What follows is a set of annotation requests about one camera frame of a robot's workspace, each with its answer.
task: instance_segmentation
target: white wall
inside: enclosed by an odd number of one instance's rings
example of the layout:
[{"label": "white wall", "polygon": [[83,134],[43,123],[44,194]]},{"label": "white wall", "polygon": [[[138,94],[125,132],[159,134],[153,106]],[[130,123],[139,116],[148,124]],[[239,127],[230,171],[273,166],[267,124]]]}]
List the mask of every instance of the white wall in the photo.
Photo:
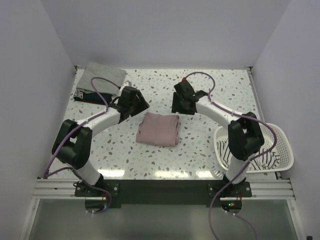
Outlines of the white wall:
[{"label": "white wall", "polygon": [[15,240],[49,160],[73,65],[40,0],[0,7],[0,239]]},{"label": "white wall", "polygon": [[292,0],[253,68],[268,122],[287,134],[286,172],[308,235],[320,239],[320,0]]},{"label": "white wall", "polygon": [[74,65],[253,66],[290,0],[42,0]]}]

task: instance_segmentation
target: white laundry basket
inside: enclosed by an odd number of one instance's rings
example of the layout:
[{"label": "white laundry basket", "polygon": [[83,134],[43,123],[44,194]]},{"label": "white laundry basket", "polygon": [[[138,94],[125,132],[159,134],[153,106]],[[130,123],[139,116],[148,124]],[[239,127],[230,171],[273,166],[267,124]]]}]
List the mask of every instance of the white laundry basket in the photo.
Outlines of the white laundry basket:
[{"label": "white laundry basket", "polygon": [[[253,160],[248,167],[247,173],[285,171],[290,169],[294,164],[294,155],[285,133],[281,130],[281,128],[274,124],[268,123],[268,125],[272,127],[272,129],[276,133],[276,146],[272,150],[272,152],[268,153],[268,155],[260,156]],[[272,146],[272,144],[274,143],[274,138],[268,128],[266,128],[262,124],[260,124],[260,127],[264,137],[264,145],[260,149],[260,151],[262,152]],[[227,153],[227,151],[229,151],[227,130],[222,126],[217,128],[214,131],[213,140],[214,150],[218,162],[225,170],[228,170],[231,155],[228,155]]]}]

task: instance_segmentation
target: metal base plate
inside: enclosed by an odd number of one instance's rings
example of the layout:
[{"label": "metal base plate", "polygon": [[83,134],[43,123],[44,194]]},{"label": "metal base plate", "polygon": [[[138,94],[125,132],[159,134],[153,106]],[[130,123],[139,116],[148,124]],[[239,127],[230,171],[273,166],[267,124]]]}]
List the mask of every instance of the metal base plate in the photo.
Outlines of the metal base plate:
[{"label": "metal base plate", "polygon": [[[223,180],[104,180],[105,189],[112,196],[112,208],[122,204],[148,205],[205,205],[224,185]],[[104,193],[92,190],[83,183],[75,184],[76,197],[104,197]],[[251,197],[249,182],[227,189],[221,197]],[[221,207],[220,199],[214,207]]]}]

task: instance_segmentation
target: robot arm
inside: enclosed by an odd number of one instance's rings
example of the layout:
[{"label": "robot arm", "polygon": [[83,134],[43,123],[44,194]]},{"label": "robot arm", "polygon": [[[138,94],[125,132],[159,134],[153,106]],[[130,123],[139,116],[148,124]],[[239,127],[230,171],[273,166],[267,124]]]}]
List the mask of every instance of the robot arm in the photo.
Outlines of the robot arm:
[{"label": "robot arm", "polygon": [[[174,86],[172,112],[187,115],[199,113],[222,125],[228,131],[228,146],[232,153],[231,163],[225,176],[230,181],[244,167],[250,156],[257,153],[265,143],[260,126],[256,121],[236,117],[213,105],[204,91],[195,92],[187,80]],[[257,118],[252,112],[243,114],[219,103],[221,107],[238,115]],[[246,170],[232,183],[238,184],[245,179]]]},{"label": "robot arm", "polygon": [[102,187],[100,185],[103,182],[103,177],[89,161],[92,138],[103,130],[121,123],[130,116],[133,117],[147,108],[149,108],[149,104],[141,92],[134,87],[125,86],[117,103],[111,103],[107,112],[101,111],[94,116],[78,121],[65,120],[54,142],[52,154],[71,130],[86,122],[63,145],[57,158],[62,163],[71,166],[76,174],[90,185]]}]

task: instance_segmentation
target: terrazzo surface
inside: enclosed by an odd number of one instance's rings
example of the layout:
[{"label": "terrazzo surface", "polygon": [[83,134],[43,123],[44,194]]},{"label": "terrazzo surface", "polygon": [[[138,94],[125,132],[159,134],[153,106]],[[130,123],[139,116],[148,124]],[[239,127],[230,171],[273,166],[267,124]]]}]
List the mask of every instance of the terrazzo surface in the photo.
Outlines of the terrazzo surface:
[{"label": "terrazzo surface", "polygon": [[[126,69],[125,80],[131,81],[150,104],[148,111],[171,115],[174,85],[193,71],[211,74],[216,81],[212,99],[240,112],[259,117],[254,93],[246,70],[193,69]],[[78,69],[64,119],[79,120],[91,116],[102,105],[73,99],[76,85],[84,70]],[[206,92],[213,83],[205,76],[188,78],[196,91]],[[136,133],[146,111],[109,127],[92,140],[90,161],[105,177],[111,179],[221,179],[225,173],[219,165],[213,135],[219,126],[206,116],[179,114],[179,143],[176,147],[159,147],[136,142]],[[55,160],[50,171],[65,167]],[[69,171],[52,178],[74,179]],[[251,173],[248,179],[274,179],[274,173]]]}]

